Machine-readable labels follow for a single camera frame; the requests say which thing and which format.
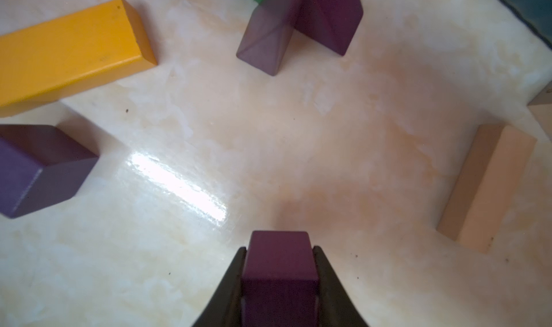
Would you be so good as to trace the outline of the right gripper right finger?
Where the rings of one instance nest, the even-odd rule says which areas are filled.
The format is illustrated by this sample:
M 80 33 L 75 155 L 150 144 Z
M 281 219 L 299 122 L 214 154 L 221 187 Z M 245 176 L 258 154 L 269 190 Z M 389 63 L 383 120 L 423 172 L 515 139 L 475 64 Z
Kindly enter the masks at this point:
M 320 246 L 313 247 L 319 275 L 319 325 L 368 327 L 348 296 L 344 286 Z

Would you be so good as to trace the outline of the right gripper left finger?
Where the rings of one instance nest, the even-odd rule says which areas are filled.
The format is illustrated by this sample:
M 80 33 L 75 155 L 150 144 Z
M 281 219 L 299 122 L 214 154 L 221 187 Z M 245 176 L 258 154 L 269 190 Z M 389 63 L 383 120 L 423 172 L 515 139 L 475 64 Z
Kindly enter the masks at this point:
M 193 327 L 240 327 L 242 324 L 242 272 L 246 259 L 246 247 L 240 247 L 218 284 L 211 300 Z

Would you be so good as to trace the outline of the purple cube block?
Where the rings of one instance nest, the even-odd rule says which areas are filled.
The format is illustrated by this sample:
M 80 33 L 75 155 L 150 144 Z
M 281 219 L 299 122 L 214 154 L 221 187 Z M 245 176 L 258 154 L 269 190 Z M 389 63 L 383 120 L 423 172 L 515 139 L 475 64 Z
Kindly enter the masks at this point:
M 293 35 L 302 0 L 263 0 L 253 11 L 237 58 L 275 76 Z
M 16 219 L 76 195 L 99 156 L 52 125 L 1 126 L 1 214 Z
M 254 231 L 241 276 L 243 326 L 316 326 L 319 275 L 307 232 Z

